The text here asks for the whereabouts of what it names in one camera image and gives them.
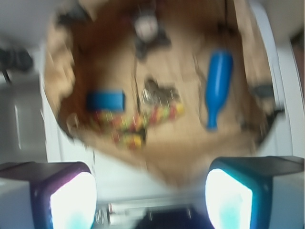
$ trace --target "bright led light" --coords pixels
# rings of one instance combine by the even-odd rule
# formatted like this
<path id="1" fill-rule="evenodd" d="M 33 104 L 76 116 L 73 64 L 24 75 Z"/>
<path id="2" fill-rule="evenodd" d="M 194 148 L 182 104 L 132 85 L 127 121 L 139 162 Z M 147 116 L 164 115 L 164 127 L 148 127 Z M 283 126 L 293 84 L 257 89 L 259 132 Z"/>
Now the bright led light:
<path id="1" fill-rule="evenodd" d="M 89 229 L 92 227 L 97 201 L 95 178 L 80 173 L 51 195 L 54 229 Z"/>
<path id="2" fill-rule="evenodd" d="M 205 201 L 215 229 L 248 229 L 252 190 L 221 169 L 213 169 L 205 184 Z"/>

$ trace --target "brown cardboard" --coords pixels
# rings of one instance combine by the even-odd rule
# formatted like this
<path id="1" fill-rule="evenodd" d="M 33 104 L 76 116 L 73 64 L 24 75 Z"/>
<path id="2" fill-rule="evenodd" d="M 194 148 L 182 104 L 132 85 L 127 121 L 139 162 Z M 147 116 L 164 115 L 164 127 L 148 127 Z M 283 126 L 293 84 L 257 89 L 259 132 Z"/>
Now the brown cardboard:
<path id="1" fill-rule="evenodd" d="M 101 153 L 148 170 L 173 186 L 204 177 L 218 156 L 255 154 L 273 102 L 254 98 L 249 88 L 272 83 L 272 78 L 247 0 L 228 0 L 227 4 L 224 0 L 164 0 L 158 17 L 172 47 L 152 50 L 144 62 L 134 57 L 132 26 L 122 20 L 122 15 L 139 2 L 82 0 L 92 21 L 71 28 L 51 21 L 45 91 L 61 128 Z M 226 21 L 230 30 L 219 30 L 218 25 Z M 232 52 L 234 73 L 228 101 L 219 115 L 218 131 L 211 133 L 204 127 L 207 111 L 203 96 L 210 55 L 218 48 Z M 86 94 L 96 89 L 123 89 L 125 113 L 133 115 L 139 108 L 137 95 L 147 74 L 160 84 L 174 83 L 185 114 L 148 128 L 142 150 L 120 149 L 90 127 Z M 241 128 L 242 123 L 252 128 Z"/>

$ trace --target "blue plastic bottle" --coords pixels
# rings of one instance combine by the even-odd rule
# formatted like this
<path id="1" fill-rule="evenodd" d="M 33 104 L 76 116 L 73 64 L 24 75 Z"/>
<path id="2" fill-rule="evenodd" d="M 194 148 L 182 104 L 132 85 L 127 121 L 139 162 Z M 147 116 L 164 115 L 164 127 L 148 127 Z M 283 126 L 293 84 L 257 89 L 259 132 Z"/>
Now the blue plastic bottle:
<path id="1" fill-rule="evenodd" d="M 228 94 L 233 70 L 233 58 L 227 51 L 216 51 L 212 54 L 205 101 L 208 110 L 208 130 L 217 129 L 217 117 L 224 106 Z"/>

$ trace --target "blue sponge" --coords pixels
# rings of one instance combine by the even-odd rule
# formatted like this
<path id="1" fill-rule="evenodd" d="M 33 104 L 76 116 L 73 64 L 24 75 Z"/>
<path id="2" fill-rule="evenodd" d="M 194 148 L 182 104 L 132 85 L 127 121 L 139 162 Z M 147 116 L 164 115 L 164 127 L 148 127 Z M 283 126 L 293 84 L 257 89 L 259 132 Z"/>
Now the blue sponge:
<path id="1" fill-rule="evenodd" d="M 100 91 L 87 95 L 87 109 L 89 111 L 123 112 L 124 105 L 125 96 L 123 91 Z"/>

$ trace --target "colorful candy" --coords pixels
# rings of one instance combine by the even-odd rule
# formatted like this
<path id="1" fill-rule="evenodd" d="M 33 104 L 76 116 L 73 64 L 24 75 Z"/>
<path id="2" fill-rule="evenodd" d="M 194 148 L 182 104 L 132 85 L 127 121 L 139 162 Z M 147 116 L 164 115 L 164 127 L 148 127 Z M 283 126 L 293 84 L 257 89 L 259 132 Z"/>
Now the colorful candy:
<path id="1" fill-rule="evenodd" d="M 176 119 L 183 113 L 182 103 L 156 106 L 150 111 L 144 111 L 133 117 L 123 117 L 112 112 L 100 111 L 93 114 L 91 125 L 96 131 L 112 136 L 115 144 L 135 150 L 144 144 L 143 136 L 138 134 L 141 129 L 166 120 Z"/>

